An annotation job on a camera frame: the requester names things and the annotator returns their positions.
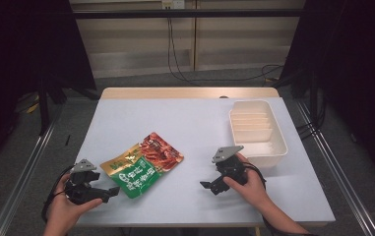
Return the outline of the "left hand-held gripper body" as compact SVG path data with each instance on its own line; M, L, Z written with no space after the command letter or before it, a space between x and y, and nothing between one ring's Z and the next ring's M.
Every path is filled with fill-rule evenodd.
M65 194L76 205L85 204L94 199L101 199L103 195L109 195L108 190L94 188L91 181L97 181L100 174L96 172L96 166L87 159L82 159L70 170L70 177L65 184Z

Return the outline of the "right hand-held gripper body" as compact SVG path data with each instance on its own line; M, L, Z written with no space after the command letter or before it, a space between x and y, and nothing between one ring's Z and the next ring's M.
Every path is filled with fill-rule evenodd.
M220 173L222 183L224 177L230 177L239 184L247 182L244 177L245 166L238 159L237 154L243 149L243 146L220 147L213 157L213 163Z

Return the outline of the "green and red snack packet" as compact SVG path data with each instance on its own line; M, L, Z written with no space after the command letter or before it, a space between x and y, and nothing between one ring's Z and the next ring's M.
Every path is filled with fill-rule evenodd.
M152 132L140 143L105 161L100 167L128 198L135 199L183 159L181 152Z

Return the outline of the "person's right hand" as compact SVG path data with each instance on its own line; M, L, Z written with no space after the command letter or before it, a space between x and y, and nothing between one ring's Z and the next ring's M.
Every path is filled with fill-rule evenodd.
M247 180L245 184L239 184L230 177L224 177L223 182L235 190L248 204L263 213L270 199L259 174L253 169L248 169L245 171L245 178Z

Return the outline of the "person's left hand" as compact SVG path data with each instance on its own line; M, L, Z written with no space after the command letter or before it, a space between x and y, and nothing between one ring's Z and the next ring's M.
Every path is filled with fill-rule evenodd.
M55 197L48 208L45 228L69 232L84 213L102 204L101 199L94 199L82 205L70 202L63 192L69 177L69 174L65 174L56 186Z

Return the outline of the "white plastic container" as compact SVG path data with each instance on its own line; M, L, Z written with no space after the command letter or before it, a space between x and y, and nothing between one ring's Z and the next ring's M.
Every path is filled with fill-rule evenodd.
M257 167L274 167L287 154L281 128L268 101L235 101L229 121L234 143L243 146L240 153Z

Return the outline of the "pale table cover sheet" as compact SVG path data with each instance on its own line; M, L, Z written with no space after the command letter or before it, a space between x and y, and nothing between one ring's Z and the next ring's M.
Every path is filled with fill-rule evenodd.
M312 164L297 135L284 102L269 101L288 152L264 170L270 198L292 219L323 226L335 217ZM234 190L219 195L202 187L218 178L211 159L220 147L233 143L229 98L217 99L103 99L94 113L79 158L101 165L158 133L184 159L161 176L142 196L125 194L109 200L79 220L96 227L252 227L261 225L261 214Z

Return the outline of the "black metal stand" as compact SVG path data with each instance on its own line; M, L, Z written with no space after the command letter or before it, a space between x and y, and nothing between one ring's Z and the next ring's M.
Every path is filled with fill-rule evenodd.
M39 97L39 106L40 106L39 112L40 112L40 119L41 119L40 134L43 136L46 133L49 127L49 122L50 122L44 78L39 79L38 97Z
M317 77L313 72L310 83L310 118L313 126L318 127L318 85Z

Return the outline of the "black curtain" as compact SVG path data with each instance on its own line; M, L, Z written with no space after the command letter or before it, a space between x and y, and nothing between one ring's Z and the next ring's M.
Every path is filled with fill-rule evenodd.
M64 88L96 89L71 0L0 0L0 147L21 96L65 101Z
M281 73L295 96L311 79L375 164L375 0L306 0Z

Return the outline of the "metal floor rail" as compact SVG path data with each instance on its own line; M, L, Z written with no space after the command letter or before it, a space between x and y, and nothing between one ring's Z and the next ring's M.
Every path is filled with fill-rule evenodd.
M319 128L314 126L310 118L309 108L301 101L297 103L297 106L305 124L309 127L310 136L314 139L318 149L322 153L361 230L365 236L375 236L375 223L372 216L354 191L323 133Z
M8 196L7 201L0 211L0 236L5 236L11 222L17 212L19 204L21 203L25 191L29 186L31 177L38 165L46 146L48 145L55 124L51 123L46 131L38 138L35 147L25 165L24 170L21 172L19 180L16 182L11 194Z

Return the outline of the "black horizontal frame bar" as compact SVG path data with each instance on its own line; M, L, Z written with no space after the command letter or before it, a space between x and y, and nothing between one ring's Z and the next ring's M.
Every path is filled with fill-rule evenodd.
M74 11L76 19L138 19L138 18L241 18L241 17L300 17L299 9L184 9L134 11Z

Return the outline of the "white wall socket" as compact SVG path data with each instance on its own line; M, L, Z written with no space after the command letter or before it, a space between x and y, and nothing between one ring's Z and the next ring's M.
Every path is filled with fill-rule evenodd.
M184 0L161 0L163 10L182 10L185 8Z

